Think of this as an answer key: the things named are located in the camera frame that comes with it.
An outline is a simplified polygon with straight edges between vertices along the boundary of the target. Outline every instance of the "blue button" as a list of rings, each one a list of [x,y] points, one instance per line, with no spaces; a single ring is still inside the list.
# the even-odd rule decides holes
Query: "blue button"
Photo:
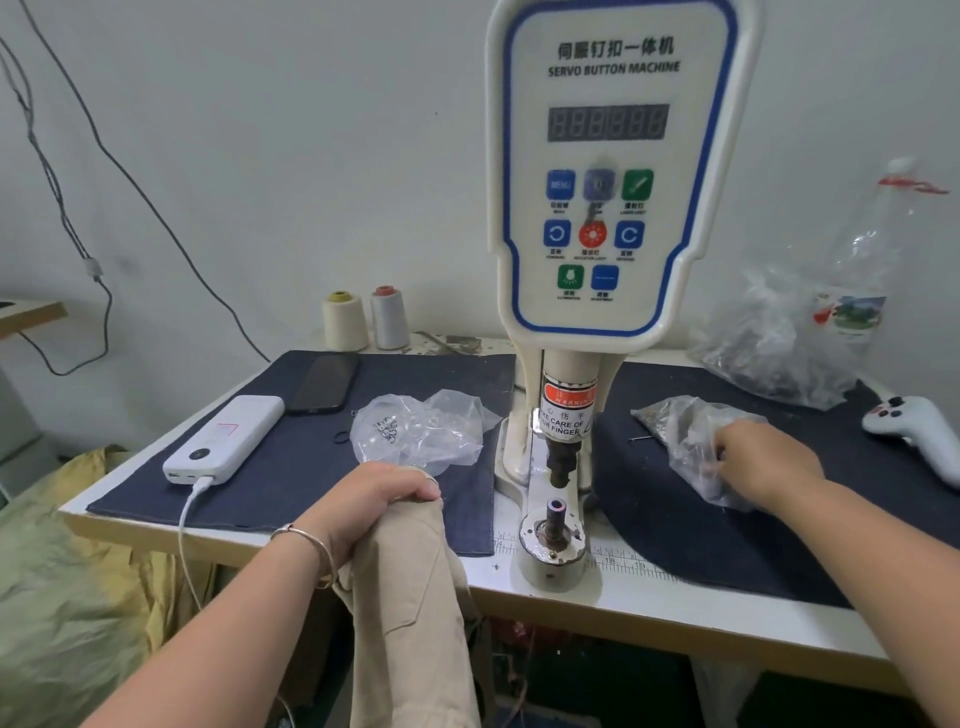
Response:
[[[593,203],[605,203],[613,199],[612,169],[588,169],[584,177],[584,199]]]
[[[594,265],[590,287],[594,291],[613,291],[619,278],[620,269],[615,265]]]
[[[547,248],[565,248],[569,244],[569,220],[547,220],[543,223],[543,245]]]
[[[646,225],[641,220],[621,220],[616,224],[615,248],[639,248],[643,244]]]
[[[546,199],[572,200],[577,173],[572,169],[551,169],[546,173]]]

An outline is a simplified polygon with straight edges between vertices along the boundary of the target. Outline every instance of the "dark blue mat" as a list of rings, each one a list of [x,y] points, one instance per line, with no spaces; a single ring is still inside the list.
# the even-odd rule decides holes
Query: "dark blue mat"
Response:
[[[237,394],[276,395],[288,400],[300,387],[316,352],[287,352]],[[374,397],[410,395],[425,400],[440,389],[479,397],[498,415],[510,413],[514,387],[512,355],[426,356],[362,354],[344,411],[331,415],[284,416],[239,471],[203,494],[187,525],[241,531],[271,531],[292,521],[356,467],[349,442],[334,436],[349,431],[351,410]],[[213,415],[203,418],[177,442],[156,454],[88,510],[102,516],[176,524],[188,488],[171,485],[163,461]],[[462,556],[493,554],[493,461],[495,427],[470,467],[451,466],[438,479],[444,495],[444,524],[450,547]]]
[[[624,364],[607,411],[593,430],[594,489],[630,546],[683,579],[831,606],[849,607],[792,531],[773,516],[703,501],[667,464],[631,409],[692,395],[756,412],[810,446],[827,477],[951,546],[960,547],[960,497],[903,441],[860,427],[877,396],[859,384],[829,412],[763,400],[702,369]]]

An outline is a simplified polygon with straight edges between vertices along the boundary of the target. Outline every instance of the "servo button machine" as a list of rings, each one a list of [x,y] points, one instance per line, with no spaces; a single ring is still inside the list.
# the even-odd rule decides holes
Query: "servo button machine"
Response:
[[[497,488],[520,506],[520,570],[535,586],[583,574],[593,417],[627,354],[667,332],[704,254],[761,2],[499,0],[493,11],[490,249],[526,388],[501,432]]]

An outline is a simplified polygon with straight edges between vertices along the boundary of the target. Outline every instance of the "wooden shelf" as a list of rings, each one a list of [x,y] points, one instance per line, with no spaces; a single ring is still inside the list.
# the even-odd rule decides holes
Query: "wooden shelf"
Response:
[[[0,296],[0,339],[63,318],[66,308],[59,301],[20,301]]]

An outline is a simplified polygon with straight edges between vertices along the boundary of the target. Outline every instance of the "red button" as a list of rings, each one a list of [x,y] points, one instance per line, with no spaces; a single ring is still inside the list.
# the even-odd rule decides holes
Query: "red button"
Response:
[[[580,244],[585,248],[599,248],[607,239],[607,226],[603,220],[584,223],[580,228]]]

